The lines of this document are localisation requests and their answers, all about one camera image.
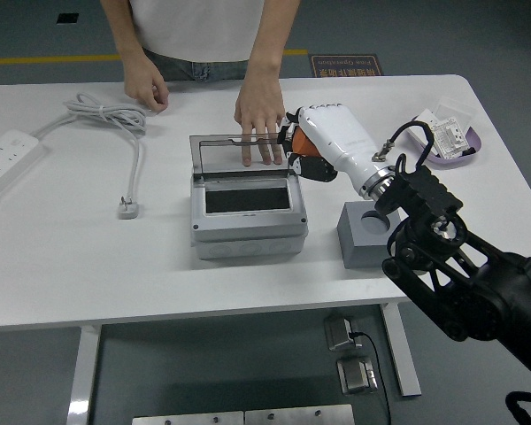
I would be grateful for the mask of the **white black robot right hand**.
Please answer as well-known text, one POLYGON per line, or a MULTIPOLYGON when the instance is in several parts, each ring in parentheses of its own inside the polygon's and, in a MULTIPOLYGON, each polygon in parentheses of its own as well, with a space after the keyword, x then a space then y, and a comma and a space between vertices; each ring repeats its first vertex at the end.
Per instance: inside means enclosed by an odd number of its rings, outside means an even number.
POLYGON ((368 199, 390 176, 383 163, 373 161, 376 144, 343 104, 320 104, 287 113, 278 141, 289 168, 318 182, 331 182, 346 173, 354 190, 368 199))

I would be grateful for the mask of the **person's right hand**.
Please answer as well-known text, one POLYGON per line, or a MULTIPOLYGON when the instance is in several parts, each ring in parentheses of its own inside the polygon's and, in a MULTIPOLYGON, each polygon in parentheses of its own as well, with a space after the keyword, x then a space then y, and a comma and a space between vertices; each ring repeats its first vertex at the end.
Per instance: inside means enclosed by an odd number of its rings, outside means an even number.
POLYGON ((125 93, 153 112, 168 107, 169 89, 156 66, 146 57, 123 61, 125 93))

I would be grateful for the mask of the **person's left hand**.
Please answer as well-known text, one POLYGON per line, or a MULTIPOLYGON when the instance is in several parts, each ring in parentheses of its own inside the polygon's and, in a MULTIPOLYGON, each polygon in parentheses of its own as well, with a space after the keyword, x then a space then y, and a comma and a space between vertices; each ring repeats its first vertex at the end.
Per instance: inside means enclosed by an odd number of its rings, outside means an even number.
POLYGON ((284 116, 279 70, 248 65, 235 103, 242 134, 274 135, 284 116))

